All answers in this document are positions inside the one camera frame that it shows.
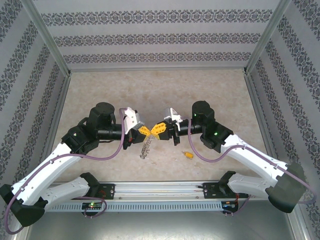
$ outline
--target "enclosure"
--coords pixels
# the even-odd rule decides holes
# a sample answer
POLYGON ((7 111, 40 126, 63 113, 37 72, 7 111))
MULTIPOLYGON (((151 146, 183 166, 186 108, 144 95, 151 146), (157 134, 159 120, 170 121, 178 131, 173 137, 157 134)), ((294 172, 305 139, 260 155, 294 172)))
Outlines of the enclosure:
MULTIPOLYGON (((1 0, 0 186, 33 171, 97 103, 112 104, 118 121, 117 110, 131 107, 151 129, 165 108, 189 118, 194 102, 207 101, 216 120, 244 141, 300 164, 319 194, 319 3, 1 0)), ((199 135, 192 140, 203 156, 220 156, 199 135)), ((226 171, 257 176, 231 157, 187 159, 181 152, 192 153, 188 138, 180 141, 153 140, 145 159, 143 144, 109 161, 81 159, 57 181, 86 172, 100 182, 128 184, 218 181, 226 171)), ((109 156, 118 145, 102 143, 89 155, 109 156)), ((307 191, 302 198, 310 197, 307 191)), ((12 237, 4 228, 6 206, 1 200, 0 239, 12 237)), ((319 201, 285 214, 254 199, 232 219, 210 212, 110 212, 90 223, 76 214, 49 212, 16 237, 65 239, 78 231, 78 239, 320 239, 319 201)))

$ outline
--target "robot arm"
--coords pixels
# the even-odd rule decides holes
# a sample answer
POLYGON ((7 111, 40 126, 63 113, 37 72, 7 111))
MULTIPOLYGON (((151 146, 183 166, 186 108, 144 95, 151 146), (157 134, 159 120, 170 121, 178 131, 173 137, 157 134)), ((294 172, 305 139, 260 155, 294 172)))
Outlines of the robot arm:
MULTIPOLYGON (((62 137, 62 142, 56 149, 29 175, 10 186, 4 184, 0 187, 0 195, 9 204, 18 193, 11 206, 11 211, 23 227, 27 227, 39 220, 47 209, 54 205, 76 197, 96 197, 99 182, 90 173, 83 173, 71 182, 48 188, 67 168, 78 162, 80 156, 65 156, 52 159, 65 154, 86 155, 98 147, 101 140, 115 141, 122 136, 122 125, 116 124, 115 108, 106 102, 101 102, 92 108, 89 117, 84 118, 75 127, 62 137), (33 173, 48 164, 33 178, 33 173)), ((127 149, 132 143, 141 143, 145 135, 138 129, 143 126, 137 111, 128 107, 124 111, 124 141, 123 148, 127 149)))
MULTIPOLYGON (((166 109, 165 121, 158 123, 161 126, 165 125, 158 134, 159 139, 173 138, 174 145, 179 144, 180 136, 188 135, 188 123, 189 120, 182 120, 173 109, 166 109)), ((228 171, 219 182, 219 189, 224 195, 245 193, 268 198, 279 210, 291 213, 305 192, 306 188, 301 183, 278 169, 281 167, 305 182, 301 165, 287 164, 250 146, 232 130, 215 120, 215 112, 206 101, 197 101, 192 105, 190 133, 201 134, 200 140, 206 147, 222 154, 227 152, 228 156, 238 160, 261 176, 261 178, 249 177, 228 171)))

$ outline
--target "patterned wallpaper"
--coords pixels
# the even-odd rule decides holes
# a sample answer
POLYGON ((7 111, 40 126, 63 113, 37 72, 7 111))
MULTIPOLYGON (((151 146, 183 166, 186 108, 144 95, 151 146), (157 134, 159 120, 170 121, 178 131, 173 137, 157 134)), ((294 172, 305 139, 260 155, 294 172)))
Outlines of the patterned wallpaper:
MULTIPOLYGON (((0 186, 42 158, 64 76, 18 0, 0 0, 0 186)), ((0 239, 5 202, 0 200, 0 239)))
MULTIPOLYGON (((293 0, 251 72, 273 146, 303 166, 320 194, 320 7, 293 0)), ((319 200, 302 205, 312 239, 320 239, 319 200)))
POLYGON ((36 0, 71 70, 244 67, 279 0, 36 0))

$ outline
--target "spring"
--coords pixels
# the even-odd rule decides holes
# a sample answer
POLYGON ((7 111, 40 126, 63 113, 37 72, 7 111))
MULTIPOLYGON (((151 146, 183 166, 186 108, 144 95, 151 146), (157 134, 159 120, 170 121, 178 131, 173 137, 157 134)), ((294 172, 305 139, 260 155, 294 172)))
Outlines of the spring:
POLYGON ((148 155, 151 141, 152 141, 154 138, 155 138, 155 137, 152 136, 152 135, 149 136, 148 139, 147 139, 147 140, 145 141, 145 143, 143 144, 143 147, 142 147, 142 150, 141 150, 141 154, 140 154, 140 158, 141 158, 141 159, 145 159, 146 156, 148 155))

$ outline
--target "marble-patterned floor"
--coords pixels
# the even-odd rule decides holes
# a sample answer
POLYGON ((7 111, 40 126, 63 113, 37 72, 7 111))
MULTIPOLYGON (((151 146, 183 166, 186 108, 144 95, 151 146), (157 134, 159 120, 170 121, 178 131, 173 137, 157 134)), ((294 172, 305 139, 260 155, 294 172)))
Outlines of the marble-patterned floor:
MULTIPOLYGON (((117 122, 118 109, 138 110, 145 125, 152 128, 163 120, 164 109, 173 107, 181 116, 190 117, 192 104, 207 101, 215 111, 218 122, 233 130, 255 148, 266 152, 254 109, 240 69, 229 70, 171 70, 171 71, 115 71, 73 73, 60 119, 54 148, 69 128, 89 115, 99 102, 114 105, 117 122)), ((198 151, 207 158, 219 156, 206 148, 193 135, 198 151)), ((225 157, 217 163, 207 163, 196 156, 187 159, 182 151, 192 152, 188 138, 153 140, 145 159, 139 157, 143 144, 133 144, 108 161, 81 159, 67 169, 58 181, 71 181, 90 172, 99 181, 178 181, 218 180, 226 171, 243 175, 255 173, 236 160, 225 157)), ((110 156, 119 142, 102 143, 88 155, 110 156)))

